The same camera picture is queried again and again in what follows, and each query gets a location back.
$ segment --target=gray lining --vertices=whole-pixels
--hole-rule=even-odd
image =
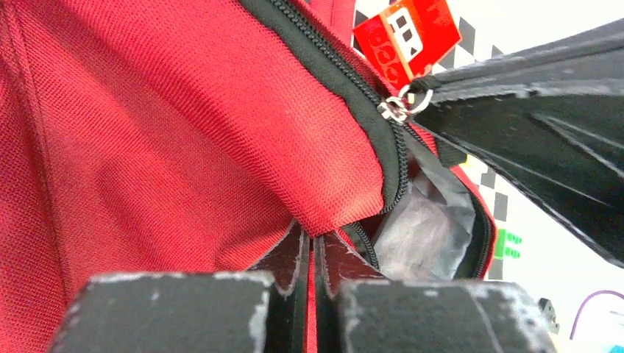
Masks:
[[[406,142],[421,171],[377,231],[380,270],[390,279],[452,279],[472,240],[470,192],[428,149]]]

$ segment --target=green lego piece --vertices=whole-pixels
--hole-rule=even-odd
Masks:
[[[520,245],[522,238],[507,231],[507,229],[498,230],[498,239],[496,240],[496,248],[494,249],[494,258],[503,259],[511,257],[513,259],[520,258],[520,252],[516,249],[507,247],[506,245]]]
[[[520,252],[517,250],[513,250],[512,248],[505,248],[505,256],[514,259],[520,259]]]
[[[498,239],[496,240],[496,248],[494,249],[494,258],[502,259],[505,253],[505,239],[507,238],[507,231],[504,229],[498,230]]]

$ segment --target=black zipper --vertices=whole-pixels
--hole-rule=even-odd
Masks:
[[[355,233],[358,235],[364,248],[366,248],[366,254],[369,258],[369,263],[372,267],[379,270],[379,260],[377,259],[377,253],[375,252],[375,248],[373,248],[370,237],[366,230],[362,227],[360,222],[353,222],[350,224]]]
[[[269,0],[281,13],[283,13],[320,51],[340,70],[375,106],[381,103],[381,96],[368,82],[358,74],[358,72],[347,61],[336,52],[330,43],[310,24],[303,14],[296,7],[286,0]],[[392,210],[408,187],[408,158],[407,147],[403,140],[401,125],[396,121],[388,120],[394,136],[394,144],[397,147],[397,155],[399,160],[399,182],[397,194],[390,204],[386,204],[379,214],[384,214]]]
[[[468,190],[470,192],[470,197],[472,198],[472,204],[477,204],[479,207],[477,207],[479,209],[479,213],[481,216],[481,219],[483,219],[483,222],[485,223],[485,234],[483,235],[485,237],[485,239],[483,239],[483,244],[481,246],[481,253],[479,254],[479,261],[477,264],[477,267],[475,268],[475,271],[472,273],[472,278],[481,278],[485,273],[485,269],[487,266],[487,260],[489,257],[490,252],[492,252],[492,246],[494,244],[492,244],[492,237],[493,237],[493,231],[492,228],[493,224],[492,221],[489,219],[486,211],[483,208],[483,205],[481,204],[481,202],[479,201],[479,199],[477,198],[477,196],[472,193],[472,191]]]

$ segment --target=fabric seam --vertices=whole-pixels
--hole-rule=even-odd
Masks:
[[[18,78],[18,80],[21,81],[21,84],[23,85],[24,92],[25,92],[25,97],[21,98],[20,100],[23,101],[22,105],[25,107],[28,107],[30,110],[30,114],[33,120],[32,124],[30,124],[31,125],[30,129],[32,130],[32,134],[34,135],[35,141],[38,143],[38,146],[39,146],[38,149],[35,147],[35,153],[37,154],[38,152],[41,158],[40,163],[37,163],[37,164],[40,164],[38,168],[38,176],[41,181],[41,190],[43,191],[43,203],[48,213],[49,226],[52,231],[52,240],[54,243],[53,244],[54,250],[55,250],[57,261],[59,264],[61,285],[63,287],[63,301],[65,302],[65,306],[67,306],[69,303],[69,300],[68,300],[68,293],[67,293],[68,288],[67,288],[67,283],[65,280],[66,271],[64,269],[63,261],[61,259],[61,254],[60,254],[58,227],[55,222],[52,194],[50,192],[50,185],[49,185],[49,179],[48,179],[48,176],[52,175],[52,167],[49,162],[49,150],[48,150],[48,143],[46,139],[46,125],[43,119],[43,113],[41,110],[41,101],[40,101],[39,93],[35,84],[34,73],[30,66],[29,52],[26,47],[26,35],[24,31],[24,26],[21,23],[21,19],[20,19],[20,15],[19,15],[17,7],[14,4],[12,4],[10,1],[6,1],[5,4],[6,4],[6,7],[4,8],[5,17],[7,17],[6,11],[9,11],[9,6],[13,7],[11,10],[13,11],[13,15],[15,16],[14,25],[17,26],[18,35],[21,36],[21,38],[14,38],[11,31],[8,31],[11,49],[13,50],[13,55],[15,57],[16,63],[18,64],[20,74],[22,75],[22,77]],[[9,27],[11,26],[10,21],[7,21],[7,25]],[[24,45],[24,56],[25,56],[24,58],[21,58],[18,55],[18,52],[15,48],[16,39],[21,40],[21,42]],[[28,87],[27,81],[32,82],[32,92],[29,92],[27,88]]]

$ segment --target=black plastic piece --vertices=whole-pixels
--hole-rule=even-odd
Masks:
[[[250,271],[94,277],[50,352],[302,352],[309,257],[293,222]]]
[[[342,352],[556,352],[542,314],[509,283],[357,281],[338,302]]]
[[[272,283],[265,273],[96,277],[50,352],[261,352]]]
[[[546,298],[541,298],[537,302],[537,307],[546,318],[548,329],[554,334],[559,333],[559,323],[557,322],[557,315],[555,314],[553,303]]]
[[[624,267],[622,62],[624,20],[440,73],[415,122],[482,159]]]

